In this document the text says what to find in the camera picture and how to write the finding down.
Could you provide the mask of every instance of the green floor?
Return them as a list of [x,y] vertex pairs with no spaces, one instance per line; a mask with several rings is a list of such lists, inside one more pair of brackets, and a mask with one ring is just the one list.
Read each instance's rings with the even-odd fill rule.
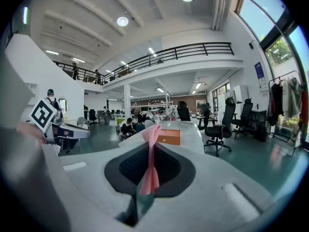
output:
[[[69,154],[86,154],[118,148],[121,139],[114,125],[91,126],[92,138],[81,140],[81,148],[75,147]],[[207,136],[201,131],[204,142]],[[220,158],[227,161],[253,180],[264,186],[275,200],[291,192],[297,185],[308,166],[309,158],[306,151],[295,151],[286,142],[272,138],[262,143],[249,135],[246,139],[238,135],[224,140],[232,147],[232,152],[222,148]],[[206,154],[215,155],[215,147],[205,147]]]

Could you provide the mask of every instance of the pink bow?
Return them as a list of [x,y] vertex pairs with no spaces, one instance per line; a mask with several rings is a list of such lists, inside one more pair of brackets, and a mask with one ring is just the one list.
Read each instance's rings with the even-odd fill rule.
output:
[[149,195],[159,187],[158,173],[155,169],[154,145],[161,131],[161,125],[152,125],[143,130],[142,135],[145,142],[149,142],[148,168],[140,189],[141,195]]

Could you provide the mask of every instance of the clothing rack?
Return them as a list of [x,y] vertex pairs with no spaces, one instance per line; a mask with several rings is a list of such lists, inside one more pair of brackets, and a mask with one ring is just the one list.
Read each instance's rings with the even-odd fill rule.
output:
[[[284,77],[284,76],[286,76],[286,75],[288,75],[288,74],[291,74],[291,73],[293,73],[293,72],[296,72],[296,73],[298,74],[299,80],[301,80],[298,71],[291,71],[291,72],[288,72],[287,74],[284,74],[284,75],[282,75],[282,76],[278,76],[278,77],[276,77],[276,78],[274,78],[274,79],[272,79],[272,80],[270,80],[270,81],[268,82],[269,95],[271,95],[271,92],[270,92],[270,82],[273,82],[273,81],[275,81],[276,79],[281,80],[282,77]],[[278,138],[278,139],[280,139],[280,140],[282,140],[282,141],[287,142],[287,140],[285,140],[282,136],[275,135],[274,132],[270,132],[270,131],[271,131],[271,127],[272,127],[272,126],[270,126],[269,132],[267,133],[268,135],[272,135],[272,137],[275,137],[275,138]]]

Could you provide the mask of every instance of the cardboard box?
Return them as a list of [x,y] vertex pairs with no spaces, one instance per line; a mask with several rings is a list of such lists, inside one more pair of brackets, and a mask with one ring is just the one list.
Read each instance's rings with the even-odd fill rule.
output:
[[161,130],[157,142],[180,145],[180,130]]

